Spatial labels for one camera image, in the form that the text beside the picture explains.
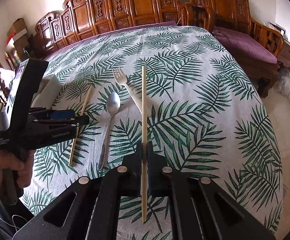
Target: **person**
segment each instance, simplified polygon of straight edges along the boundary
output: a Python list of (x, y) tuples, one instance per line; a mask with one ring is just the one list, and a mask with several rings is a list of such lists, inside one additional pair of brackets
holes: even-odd
[(28, 157), (23, 163), (14, 154), (0, 151), (0, 234), (2, 239), (12, 239), (16, 231), (34, 217), (20, 200), (13, 206), (6, 204), (2, 187), (3, 169), (17, 171), (17, 185), (20, 188), (28, 187), (33, 174), (34, 154), (35, 150), (28, 151)]

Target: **wooden sofa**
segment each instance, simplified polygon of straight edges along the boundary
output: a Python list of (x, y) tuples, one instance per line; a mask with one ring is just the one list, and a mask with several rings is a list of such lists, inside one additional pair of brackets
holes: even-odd
[(268, 95), (277, 81), (277, 56), (282, 35), (251, 18), (248, 0), (190, 0), (215, 11), (213, 35), (233, 55), (246, 74), (258, 80), (258, 93)]
[(39, 57), (127, 27), (180, 21), (212, 32), (214, 26), (211, 6), (180, 4), (179, 0), (65, 0), (63, 8), (61, 14), (50, 12), (36, 24), (33, 49)]

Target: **pink seat cushion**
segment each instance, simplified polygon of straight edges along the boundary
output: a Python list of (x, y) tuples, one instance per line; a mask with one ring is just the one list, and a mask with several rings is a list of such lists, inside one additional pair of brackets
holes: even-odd
[(277, 64), (277, 58), (248, 34), (215, 27), (213, 35), (230, 54)]

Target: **black fabric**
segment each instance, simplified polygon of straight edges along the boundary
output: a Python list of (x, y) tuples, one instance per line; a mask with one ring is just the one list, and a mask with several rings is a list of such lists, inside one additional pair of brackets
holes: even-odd
[(12, 239), (16, 231), (22, 228), (33, 217), (34, 215), (20, 200), (18, 200), (16, 205), (12, 206), (4, 204), (0, 200), (0, 232), (5, 239)]

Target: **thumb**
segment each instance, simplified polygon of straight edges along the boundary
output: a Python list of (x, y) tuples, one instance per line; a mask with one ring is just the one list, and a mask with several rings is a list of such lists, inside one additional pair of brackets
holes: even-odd
[(20, 161), (14, 154), (0, 151), (0, 155), (2, 155), (0, 158), (1, 169), (10, 168), (13, 171), (24, 169), (24, 163)]

